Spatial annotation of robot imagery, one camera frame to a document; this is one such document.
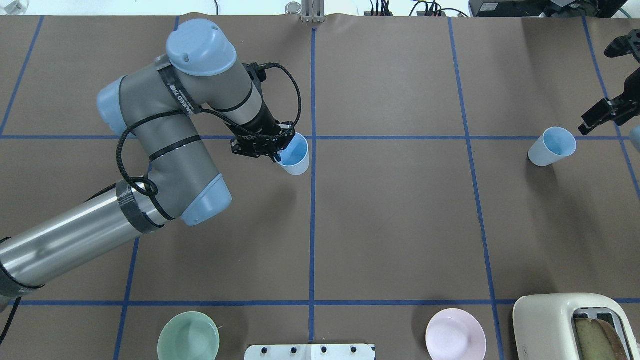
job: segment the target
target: blue tape line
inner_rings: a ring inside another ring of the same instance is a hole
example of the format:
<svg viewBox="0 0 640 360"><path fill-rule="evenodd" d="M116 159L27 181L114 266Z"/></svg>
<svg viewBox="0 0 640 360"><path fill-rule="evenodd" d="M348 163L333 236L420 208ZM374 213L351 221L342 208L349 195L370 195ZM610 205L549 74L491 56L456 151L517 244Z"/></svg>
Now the blue tape line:
<svg viewBox="0 0 640 360"><path fill-rule="evenodd" d="M0 138L7 140L117 140L120 137L116 135L2 135Z"/></svg>
<svg viewBox="0 0 640 360"><path fill-rule="evenodd" d="M138 246L140 238L136 238L133 243L133 251L131 252L131 264L129 265L129 276L127 277L127 287L124 292L124 301L122 302L122 312L120 313L120 326L118 327L118 337L116 338L116 349L113 352L113 360L120 358L120 345L122 345L122 335L124 334L124 325L127 321L127 310L129 308L129 295L131 295L131 284L133 283L133 272L136 269L136 258L138 257Z"/></svg>
<svg viewBox="0 0 640 360"><path fill-rule="evenodd" d="M582 27L584 28L584 33L587 35L587 42L589 43L589 51L591 51L591 59L593 60L593 66L596 68L596 74L598 74L598 80L600 82L600 87L602 88L602 93L604 97L609 97L607 94L607 87L604 85L604 80L602 79L602 74L600 73L600 67L598 66L598 60L596 59L596 53L593 50L593 43L591 42L591 34L589 33L589 26L587 25L587 18L582 17Z"/></svg>
<svg viewBox="0 0 640 360"><path fill-rule="evenodd" d="M381 136L376 136L376 135L346 135L346 136L315 136L316 140L465 140L466 138L464 136L438 136L438 135L433 135L433 136L403 136L403 135L397 135L397 136L385 136L385 135L381 135Z"/></svg>
<svg viewBox="0 0 640 360"><path fill-rule="evenodd" d="M517 300L515 299L502 299L502 300L496 300L495 303L496 305L513 305L516 303Z"/></svg>
<svg viewBox="0 0 640 360"><path fill-rule="evenodd" d="M640 304L640 299L637 298L613 299L613 301L619 304Z"/></svg>
<svg viewBox="0 0 640 360"><path fill-rule="evenodd" d="M316 300L316 306L459 306L491 305L491 300Z"/></svg>
<svg viewBox="0 0 640 360"><path fill-rule="evenodd" d="M593 67L596 69L596 74L598 75L598 80L600 81L600 86L602 87L602 93L604 97L609 98L607 93L607 87L604 85L604 80L602 79L602 73L600 73L600 66L598 65L598 59L596 59L596 54L593 50L593 43L591 41L591 33L589 32L589 25L587 25L587 18L582 17L582 27L584 28L584 34L587 36L587 43L589 44L589 50L591 51L591 59L593 60ZM620 147L622 148L622 153L625 156L625 161L627 162L627 168L629 169L629 174L631 175L631 181L634 184L634 188L636 189L636 195L638 199L640 199L640 185L638 184L638 180L636 177L636 172L634 171L634 166L631 164L631 159L629 158L629 153L627 151L627 146L624 142L624 137L622 137L622 133L620 132L620 127L615 125L616 134L618 134L618 140L620 141Z"/></svg>
<svg viewBox="0 0 640 360"><path fill-rule="evenodd" d="M456 81L458 82L458 97L460 98L460 110L462 112L462 122L465 127L465 136L467 137L467 152L469 156L469 165L471 167L471 178L474 184L474 194L476 196L476 210L478 214L478 221L480 223L480 232L482 234L482 243L484 248L484 262L486 267L486 277L489 283L489 294L491 295L492 309L493 309L493 322L495 325L495 335L498 343L498 352L500 359L504 360L504 348L502 346L502 333L500 331L500 319L498 317L498 307L495 303L495 289L493 287L493 273L491 270L491 261L489 258L489 246L486 241L486 231L484 229L484 218L482 214L482 204L480 202L480 191L478 190L478 182L476 178L476 165L474 163L473 150L471 148L471 139L469 137L469 126L467 122L467 109L465 106L465 97L462 92L462 81L460 79L460 67L458 65L458 54L456 52L456 40L453 33L453 25L451 18L448 17L449 23L449 36L451 38L451 51L453 53L453 64L456 69Z"/></svg>
<svg viewBox="0 0 640 360"><path fill-rule="evenodd" d="M197 300L185 300L185 301L129 301L129 307L131 306L227 306L227 307L240 307L240 306L308 306L308 300L247 300L247 301L226 301L226 300L213 300L213 301L197 301Z"/></svg>
<svg viewBox="0 0 640 360"><path fill-rule="evenodd" d="M20 306L122 306L122 301L101 300L21 300Z"/></svg>
<svg viewBox="0 0 640 360"><path fill-rule="evenodd" d="M309 234L309 342L316 328L316 28L311 29L311 214Z"/></svg>
<svg viewBox="0 0 640 360"><path fill-rule="evenodd" d="M27 52L27 56L24 58L24 63L22 63L22 68L20 69L18 80L16 80L15 82L15 87L13 88L11 99L9 99L9 105L7 105L6 111L4 112L4 118L2 120L2 124L0 125L0 135L4 133L4 128L6 127L6 123L7 121L9 121L9 114L11 113L13 102L15 101L16 95L18 95L18 89L20 88L20 83L22 82L24 71L27 69L27 64L29 63L29 59L31 58L31 53L33 53L33 48L36 45L36 40L38 39L38 35L40 34L40 29L42 29L43 21L44 21L44 16L41 16L40 21L38 21L38 26L36 27L36 32L35 34L33 34L33 39L31 40L31 45L29 46L29 51Z"/></svg>
<svg viewBox="0 0 640 360"><path fill-rule="evenodd" d="M203 140L231 140L233 135L201 135ZM307 136L307 140L537 140L538 136L517 135L317 135ZM116 135L0 135L0 140L118 140ZM576 136L576 140L616 140L618 136Z"/></svg>
<svg viewBox="0 0 640 360"><path fill-rule="evenodd" d="M639 298L613 299L619 304L640 304ZM496 299L496 305L513 305L516 299ZM20 306L122 306L123 301L94 301L94 300L23 300ZM249 307L249 306L308 306L308 300L218 300L218 301L163 301L139 300L129 301L128 307ZM492 305L492 300L486 299L452 299L452 300L314 300L315 306L462 306L462 305Z"/></svg>

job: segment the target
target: light blue joint cover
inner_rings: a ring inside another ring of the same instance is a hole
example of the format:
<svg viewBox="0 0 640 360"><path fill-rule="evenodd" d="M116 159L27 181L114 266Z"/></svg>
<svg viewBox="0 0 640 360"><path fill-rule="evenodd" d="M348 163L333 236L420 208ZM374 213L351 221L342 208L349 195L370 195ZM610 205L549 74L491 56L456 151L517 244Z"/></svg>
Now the light blue joint cover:
<svg viewBox="0 0 640 360"><path fill-rule="evenodd" d="M231 193L222 174L218 174L198 197L189 205L180 217L188 226L198 225L231 205Z"/></svg>
<svg viewBox="0 0 640 360"><path fill-rule="evenodd" d="M120 109L120 83L124 78L122 76L102 89L97 98L98 112L102 120L118 136L122 136L122 133L127 129L127 124L124 122L122 110ZM129 134L128 138L135 138L135 136Z"/></svg>
<svg viewBox="0 0 640 360"><path fill-rule="evenodd" d="M640 126L634 127L629 133L629 137L631 138L631 143L634 144L634 147L638 152L640 152Z"/></svg>
<svg viewBox="0 0 640 360"><path fill-rule="evenodd" d="M235 47L222 30L206 19L182 23L166 41L174 67L193 76L213 76L230 69L237 60Z"/></svg>

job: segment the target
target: black cable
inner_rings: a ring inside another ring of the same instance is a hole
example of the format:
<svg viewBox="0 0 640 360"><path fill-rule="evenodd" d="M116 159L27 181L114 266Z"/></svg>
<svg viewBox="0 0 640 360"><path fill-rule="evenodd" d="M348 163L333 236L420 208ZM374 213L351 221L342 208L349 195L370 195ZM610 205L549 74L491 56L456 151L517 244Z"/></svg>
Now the black cable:
<svg viewBox="0 0 640 360"><path fill-rule="evenodd" d="M593 17L598 17L598 15L600 15L601 11L600 11L600 0L595 0L595 4L596 6L596 13L593 15Z"/></svg>
<svg viewBox="0 0 640 360"><path fill-rule="evenodd" d="M522 9L521 7L519 7L519 6L518 6L518 2L514 2L514 3L513 3L513 7L514 7L516 10L518 10L519 12L521 12L521 13L523 13L523 14L525 14L525 15L528 15L528 16L536 16L536 17L537 17L537 16L540 16L540 14L531 13L531 12L528 12L527 10Z"/></svg>
<svg viewBox="0 0 640 360"><path fill-rule="evenodd" d="M437 6L437 7L436 7L436 9L437 9L437 8L441 8L440 4L438 4L438 3L434 2L434 1L433 1L433 2L431 2L431 1L429 1L429 2L427 2L427 1L417 1L417 2L415 3L415 5L413 6L413 8L411 9L411 12L409 13L409 16L413 15L413 11L414 11L414 10L415 10L415 8L417 8L417 7L418 7L418 5L420 5L420 4L424 4L424 13L425 13L424 15L425 15L425 16L426 16L427 12L429 11L429 4L432 4L432 6L433 6L433 5Z"/></svg>
<svg viewBox="0 0 640 360"><path fill-rule="evenodd" d="M110 192L111 190L113 190L113 189L115 189L115 188L116 188L116 184L111 184L111 185L107 186L106 188L104 188L104 189L100 190L99 192L97 192L94 196L90 197L90 198L89 198L89 199L87 199L85 202L87 202L87 201L89 201L89 200L93 200L93 199L95 199L96 197L98 197L98 196L102 195L103 193L108 193L108 192Z"/></svg>
<svg viewBox="0 0 640 360"><path fill-rule="evenodd" d="M118 146L116 147L116 164L118 165L118 170L120 171L120 175L122 175L122 178L127 182L127 184L129 184L129 186L136 189L139 193L141 193L144 196L147 196L147 197L156 196L158 194L158 187L153 181L147 178L129 176L126 169L124 169L124 164L122 163L122 147L124 146L124 142L126 141L127 136L129 136L131 131L134 131L138 127L146 124L147 122L153 121L155 119L160 119L161 117L176 116L180 114L183 114L181 110L173 110L173 111L167 111L164 113L159 113L159 114L149 116L148 118L140 120L137 123L129 126L122 133L122 135L120 135L120 139L118 140ZM146 186L149 187L149 190L141 188L140 186L138 186L137 183L143 183L145 187Z"/></svg>
<svg viewBox="0 0 640 360"><path fill-rule="evenodd" d="M300 121L300 115L302 114L302 95L300 95L300 88L298 87L298 84L296 83L296 80L293 78L293 75L291 75L291 73L284 66L280 65L279 63L265 63L265 64L262 64L262 65L258 65L258 68L261 69L261 70L272 69L274 67L277 67L278 69L284 71L285 74L287 74L287 76L291 80L291 83L293 83L294 88L296 88L296 95L298 96L298 114L296 115L296 120L293 122L291 127L289 129L285 130L282 134L279 134L279 135L262 135L262 134L259 134L259 133L254 133L253 131L249 131L249 130L243 128L242 126L236 124L235 122L233 122L233 120L228 118L223 113L219 113L219 112L217 112L215 110L209 110L209 109L202 109L202 112L203 113L208 113L208 114L211 114L211 115L215 115L215 116L221 118L222 121L224 121L224 123L226 125L229 125L229 126L233 127L234 129L238 129L240 131L245 132L248 135L252 135L252 136L255 136L255 137L260 138L260 139L275 140L275 139L279 139L279 138L285 137L288 134L292 133L294 131L293 128Z"/></svg>
<svg viewBox="0 0 640 360"><path fill-rule="evenodd" d="M429 5L428 5L429 3L427 3L426 1L416 1L415 5L411 9L411 12L409 13L409 16L413 15L413 11L415 10L415 8L417 8L418 5L423 3L424 3L424 11L427 11L427 9L429 8Z"/></svg>
<svg viewBox="0 0 640 360"><path fill-rule="evenodd" d="M434 16L435 12L434 10L438 10L438 8L436 7L438 3L436 3L435 1L433 2L433 4L431 4L431 7L429 8L429 11L424 14L424 16Z"/></svg>
<svg viewBox="0 0 640 360"><path fill-rule="evenodd" d="M15 302L13 302L11 313L9 314L9 318L6 320L6 324L4 325L4 330L2 331L2 335L0 335L0 345L2 345L4 338L6 338L7 333L9 333L9 328L11 327L11 323L13 322L13 317L15 316L15 312L18 311L18 306L20 305L21 300L22 300L22 297L19 297L15 299Z"/></svg>
<svg viewBox="0 0 640 360"><path fill-rule="evenodd" d="M254 133L253 131L247 130L247 129L243 128L242 126L236 124L233 120L231 120L226 115L224 115L224 114L222 114L222 113L220 113L218 111L209 110L209 109L203 109L203 108L200 108L200 109L202 110L203 113L208 113L208 114L215 115L215 116L221 118L222 121L225 124L229 125L230 127L233 127L233 128L238 129L240 131L243 131L248 135L255 136L256 138L261 138L261 139L266 139L266 140L275 140L275 139L279 139L279 138L282 138L282 137L285 137L285 136L291 134L294 131L295 126L300 121L300 115L302 114L302 95L300 95L300 87L298 87L298 84L296 83L296 80L293 78L293 75L291 75L291 73L284 66L280 65L279 63L264 63L262 65L258 65L258 69L259 70L268 70L268 69L272 69L274 67L282 70L289 77L289 79L293 83L294 88L296 88L296 95L298 96L298 114L296 115L296 120L293 122L293 124L291 125L291 127L289 129L286 129L285 131L283 131L279 135L262 135L262 134L259 134L259 133ZM175 115L181 115L181 114L183 114L183 112L181 110L173 110L173 111L167 111L167 112L164 112L164 113L159 113L159 114L155 114L155 115L149 116L149 117L147 117L147 118L145 118L143 120L140 120L137 123L127 127L127 129L122 133L122 135L120 135L120 139L118 140L118 146L116 147L116 164L118 165L118 170L120 171L120 175L122 175L122 178L127 182L127 184L129 184L129 186L131 186L131 188L136 189L136 191L138 191L138 193L140 193L140 194L142 194L144 196L147 196L147 197L150 197L150 198L153 199L158 194L158 187L153 181L151 181L150 179L148 179L146 177L131 177L131 176L129 176L129 174L127 173L127 171L126 171L126 169L124 167L124 163L122 161L122 148L124 147L124 142L126 141L127 137L129 136L129 134L132 131L134 131L138 127L146 124L147 122L151 122L153 120L160 119L160 118L163 118L163 117L169 117L169 116L175 116ZM145 188L141 188L137 183L144 184Z"/></svg>
<svg viewBox="0 0 640 360"><path fill-rule="evenodd" d="M464 16L464 17L468 17L468 15L467 15L466 13L463 13L463 12L461 12L461 11L460 11L460 10L458 10L458 9L452 9L452 8L446 8L446 9L442 9L442 8L441 8L441 9L440 9L440 13L442 13L442 12L443 12L443 11L445 11L445 10L452 10L452 11L455 11L455 12L459 12L459 13L461 13L461 14L462 14L462 16Z"/></svg>

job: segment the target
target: blue paper cup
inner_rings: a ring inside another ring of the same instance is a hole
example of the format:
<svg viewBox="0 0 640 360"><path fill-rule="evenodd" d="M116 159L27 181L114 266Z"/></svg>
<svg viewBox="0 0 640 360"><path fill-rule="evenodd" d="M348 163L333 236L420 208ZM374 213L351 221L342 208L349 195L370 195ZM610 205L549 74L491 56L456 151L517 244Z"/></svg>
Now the blue paper cup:
<svg viewBox="0 0 640 360"><path fill-rule="evenodd" d="M550 127L529 149L529 160L539 167L546 167L572 155L576 142L569 130Z"/></svg>
<svg viewBox="0 0 640 360"><path fill-rule="evenodd" d="M302 175L309 168L309 144L304 136L296 133L280 153L278 164L291 175Z"/></svg>
<svg viewBox="0 0 640 360"><path fill-rule="evenodd" d="M220 347L216 324L203 313L189 311L172 318L158 339L159 360L214 360Z"/></svg>
<svg viewBox="0 0 640 360"><path fill-rule="evenodd" d="M634 144L636 150L640 152L640 126L636 126L631 130L629 138L631 139L631 143Z"/></svg>

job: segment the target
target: bread slice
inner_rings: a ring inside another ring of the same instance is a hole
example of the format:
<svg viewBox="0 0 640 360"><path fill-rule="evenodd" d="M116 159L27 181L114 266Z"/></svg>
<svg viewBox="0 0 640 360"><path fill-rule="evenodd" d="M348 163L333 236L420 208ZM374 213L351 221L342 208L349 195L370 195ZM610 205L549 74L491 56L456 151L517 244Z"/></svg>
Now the bread slice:
<svg viewBox="0 0 640 360"><path fill-rule="evenodd" d="M604 320L575 319L583 360L628 360L616 329Z"/></svg>

